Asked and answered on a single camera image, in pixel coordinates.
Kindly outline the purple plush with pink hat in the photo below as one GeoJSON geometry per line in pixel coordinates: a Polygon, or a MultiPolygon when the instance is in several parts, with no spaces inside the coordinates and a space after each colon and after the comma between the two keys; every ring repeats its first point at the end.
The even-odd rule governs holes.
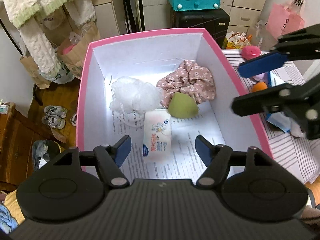
{"type": "MultiPolygon", "coordinates": [[[[241,57],[245,60],[251,60],[254,59],[256,57],[259,57],[261,54],[261,50],[259,47],[257,46],[245,46],[242,50],[241,50],[241,57]]],[[[262,82],[263,79],[265,78],[265,73],[263,74],[259,74],[256,76],[251,77],[252,80],[256,81],[256,82],[262,82]]]]}

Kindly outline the pink floral scrunchie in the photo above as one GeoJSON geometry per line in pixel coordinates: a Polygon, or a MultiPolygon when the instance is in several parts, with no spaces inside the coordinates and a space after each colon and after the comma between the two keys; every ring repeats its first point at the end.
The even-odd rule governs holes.
{"type": "Polygon", "coordinates": [[[175,93],[186,94],[197,104],[216,97],[216,87],[210,70],[190,60],[183,60],[174,72],[160,79],[156,86],[163,90],[161,105],[165,108],[169,107],[175,93]]]}

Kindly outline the striped tablecloth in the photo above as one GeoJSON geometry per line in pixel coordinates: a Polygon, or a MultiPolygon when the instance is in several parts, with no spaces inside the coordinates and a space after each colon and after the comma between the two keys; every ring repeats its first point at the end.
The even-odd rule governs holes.
{"type": "MultiPolygon", "coordinates": [[[[251,92],[257,82],[239,75],[238,65],[244,61],[241,51],[223,49],[222,52],[235,69],[246,94],[251,92]]],[[[301,73],[292,61],[285,62],[283,67],[273,70],[271,79],[272,82],[276,82],[276,85],[282,83],[302,85],[304,83],[301,73]]],[[[276,162],[301,182],[313,183],[319,176],[319,139],[308,140],[304,136],[294,137],[293,135],[298,135],[298,127],[283,113],[272,115],[261,113],[260,117],[276,162]]]]}

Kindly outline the black suitcase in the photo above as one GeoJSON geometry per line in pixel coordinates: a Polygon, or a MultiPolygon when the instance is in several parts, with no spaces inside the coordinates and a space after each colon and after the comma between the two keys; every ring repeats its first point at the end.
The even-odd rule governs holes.
{"type": "Polygon", "coordinates": [[[174,11],[171,9],[171,26],[173,28],[204,28],[222,48],[230,16],[223,9],[174,11]]]}

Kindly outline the beige wardrobe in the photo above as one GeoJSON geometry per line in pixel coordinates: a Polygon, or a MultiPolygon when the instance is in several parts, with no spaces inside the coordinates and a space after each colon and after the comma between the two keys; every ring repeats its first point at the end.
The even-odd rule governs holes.
{"type": "Polygon", "coordinates": [[[102,37],[137,30],[170,27],[170,12],[211,12],[223,9],[229,30],[247,31],[258,19],[266,0],[92,0],[102,37]]]}

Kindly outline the orange egg sponge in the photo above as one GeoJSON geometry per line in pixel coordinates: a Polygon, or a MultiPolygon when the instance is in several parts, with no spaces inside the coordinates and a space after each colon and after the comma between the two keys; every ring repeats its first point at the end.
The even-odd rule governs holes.
{"type": "Polygon", "coordinates": [[[255,92],[258,92],[261,90],[265,90],[265,89],[268,89],[267,84],[265,82],[258,82],[255,85],[253,85],[251,92],[255,93],[255,92]]]}

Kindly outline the white panda plush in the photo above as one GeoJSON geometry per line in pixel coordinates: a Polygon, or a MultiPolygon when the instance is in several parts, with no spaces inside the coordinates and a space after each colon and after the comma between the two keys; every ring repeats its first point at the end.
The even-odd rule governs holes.
{"type": "Polygon", "coordinates": [[[290,133],[295,138],[304,138],[305,137],[305,133],[302,132],[299,125],[296,126],[295,124],[292,124],[291,128],[290,128],[290,133]]]}

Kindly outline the blue wet wipes pack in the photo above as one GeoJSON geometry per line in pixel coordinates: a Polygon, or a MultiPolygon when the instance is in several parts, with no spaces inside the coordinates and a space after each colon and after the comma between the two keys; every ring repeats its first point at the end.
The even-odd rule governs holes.
{"type": "MultiPolygon", "coordinates": [[[[282,85],[284,83],[285,82],[273,72],[267,73],[268,87],[275,87],[278,85],[282,85]]],[[[273,114],[268,113],[266,116],[266,121],[278,127],[285,133],[289,133],[290,131],[291,121],[289,117],[285,116],[282,112],[273,113],[273,114]]]]}

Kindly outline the colourful gift bag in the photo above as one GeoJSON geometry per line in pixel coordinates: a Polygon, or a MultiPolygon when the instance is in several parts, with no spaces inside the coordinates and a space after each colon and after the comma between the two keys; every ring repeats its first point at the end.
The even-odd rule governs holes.
{"type": "Polygon", "coordinates": [[[222,47],[225,49],[242,49],[251,45],[253,35],[246,36],[246,33],[229,32],[226,34],[222,47]]]}

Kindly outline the brown paper bag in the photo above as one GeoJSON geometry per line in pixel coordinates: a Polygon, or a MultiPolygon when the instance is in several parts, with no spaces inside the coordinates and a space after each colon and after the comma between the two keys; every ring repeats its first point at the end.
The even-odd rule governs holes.
{"type": "Polygon", "coordinates": [[[77,33],[70,33],[57,49],[59,59],[77,79],[81,80],[89,44],[99,39],[100,33],[96,24],[89,22],[77,33]]]}

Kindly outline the black clothes rack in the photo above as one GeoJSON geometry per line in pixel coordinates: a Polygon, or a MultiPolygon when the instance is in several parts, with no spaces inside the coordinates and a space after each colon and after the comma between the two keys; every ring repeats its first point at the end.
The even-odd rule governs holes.
{"type": "Polygon", "coordinates": [[[10,35],[9,31],[7,30],[7,28],[5,27],[3,21],[0,19],[0,25],[3,28],[4,32],[6,33],[7,37],[9,38],[9,40],[11,41],[11,43],[14,45],[14,47],[16,48],[16,50],[19,52],[19,54],[22,56],[22,51],[19,48],[19,46],[17,45],[17,43],[15,42],[15,40],[12,38],[12,36],[10,35]]]}

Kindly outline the white mesh bath pouf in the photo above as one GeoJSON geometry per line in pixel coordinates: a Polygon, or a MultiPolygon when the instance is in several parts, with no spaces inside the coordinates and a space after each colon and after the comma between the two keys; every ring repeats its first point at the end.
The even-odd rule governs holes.
{"type": "Polygon", "coordinates": [[[146,112],[161,106],[163,90],[131,77],[120,77],[111,86],[110,110],[130,127],[144,126],[146,112]]]}

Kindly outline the small white tissue pack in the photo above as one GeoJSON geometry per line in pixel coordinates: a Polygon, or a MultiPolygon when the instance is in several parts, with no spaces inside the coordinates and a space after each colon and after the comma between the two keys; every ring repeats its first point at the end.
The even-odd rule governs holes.
{"type": "Polygon", "coordinates": [[[171,115],[167,109],[146,112],[142,156],[145,164],[172,161],[171,115]]]}

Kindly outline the pink paper bag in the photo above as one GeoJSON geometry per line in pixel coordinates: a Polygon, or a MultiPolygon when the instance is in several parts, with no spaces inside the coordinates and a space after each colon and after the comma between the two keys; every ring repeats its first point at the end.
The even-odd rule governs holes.
{"type": "Polygon", "coordinates": [[[272,6],[267,20],[266,30],[274,37],[289,34],[304,28],[305,20],[302,18],[305,5],[296,6],[295,4],[272,6]]]}

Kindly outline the green egg sponge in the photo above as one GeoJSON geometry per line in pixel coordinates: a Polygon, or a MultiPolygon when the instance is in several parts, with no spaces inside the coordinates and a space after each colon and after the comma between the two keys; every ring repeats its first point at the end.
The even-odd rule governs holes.
{"type": "Polygon", "coordinates": [[[199,113],[196,101],[183,93],[174,93],[168,107],[171,116],[178,119],[193,118],[199,113]]]}

